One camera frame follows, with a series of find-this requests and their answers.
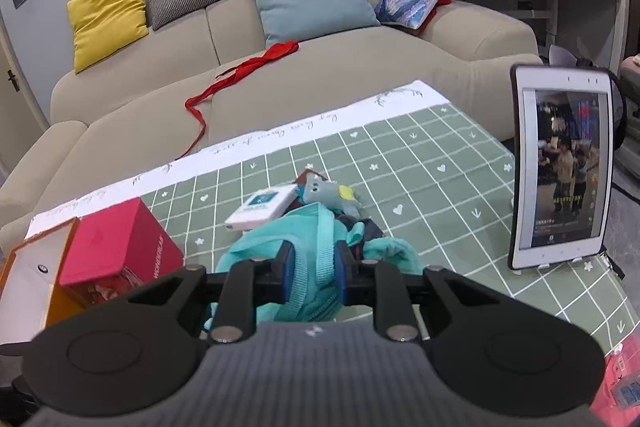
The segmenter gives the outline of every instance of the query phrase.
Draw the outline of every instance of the door handle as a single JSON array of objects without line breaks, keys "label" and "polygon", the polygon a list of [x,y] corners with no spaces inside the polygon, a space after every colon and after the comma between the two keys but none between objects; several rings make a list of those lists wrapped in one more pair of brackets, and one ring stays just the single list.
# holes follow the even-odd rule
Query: door handle
[{"label": "door handle", "polygon": [[9,75],[9,78],[8,78],[9,82],[11,82],[14,85],[15,92],[19,92],[20,86],[18,86],[18,79],[14,75],[14,72],[12,70],[9,70],[7,71],[7,74]]}]

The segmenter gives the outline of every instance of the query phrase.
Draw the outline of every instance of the white tablet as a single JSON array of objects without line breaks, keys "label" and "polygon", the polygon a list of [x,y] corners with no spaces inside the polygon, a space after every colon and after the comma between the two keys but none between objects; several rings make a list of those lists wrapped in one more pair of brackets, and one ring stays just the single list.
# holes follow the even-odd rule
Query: white tablet
[{"label": "white tablet", "polygon": [[516,174],[509,266],[595,255],[611,192],[609,73],[514,66],[511,82]]}]

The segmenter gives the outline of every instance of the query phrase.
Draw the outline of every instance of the gray floor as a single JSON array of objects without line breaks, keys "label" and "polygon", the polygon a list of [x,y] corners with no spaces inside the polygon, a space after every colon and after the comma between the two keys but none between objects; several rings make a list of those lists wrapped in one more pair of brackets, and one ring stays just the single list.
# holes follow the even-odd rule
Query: gray floor
[{"label": "gray floor", "polygon": [[[615,168],[613,181],[640,198],[640,182],[630,174]],[[604,241],[609,255],[626,274],[622,282],[626,294],[640,311],[640,205],[617,190],[611,191]]]}]

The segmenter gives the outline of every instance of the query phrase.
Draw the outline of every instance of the gray plush toy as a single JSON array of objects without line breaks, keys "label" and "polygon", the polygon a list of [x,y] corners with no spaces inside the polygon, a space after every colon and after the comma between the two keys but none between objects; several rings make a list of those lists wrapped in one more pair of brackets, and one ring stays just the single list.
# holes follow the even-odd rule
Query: gray plush toy
[{"label": "gray plush toy", "polygon": [[355,198],[350,187],[325,182],[312,172],[306,175],[305,191],[302,198],[306,204],[322,203],[327,208],[336,208],[347,216],[360,219],[360,202]]}]

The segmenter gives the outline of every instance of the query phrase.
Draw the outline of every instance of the beige sofa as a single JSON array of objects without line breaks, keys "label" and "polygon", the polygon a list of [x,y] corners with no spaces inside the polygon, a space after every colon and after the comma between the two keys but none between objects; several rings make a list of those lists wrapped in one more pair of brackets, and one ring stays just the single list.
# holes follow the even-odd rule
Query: beige sofa
[{"label": "beige sofa", "polygon": [[[199,129],[185,100],[264,49],[255,0],[223,0],[66,74],[53,91],[50,129],[0,188],[4,254],[34,214],[177,158]],[[302,42],[199,107],[208,129],[196,150],[416,79],[507,139],[511,65],[539,62],[537,50],[526,24],[460,2],[441,7],[420,38],[377,27]]]}]

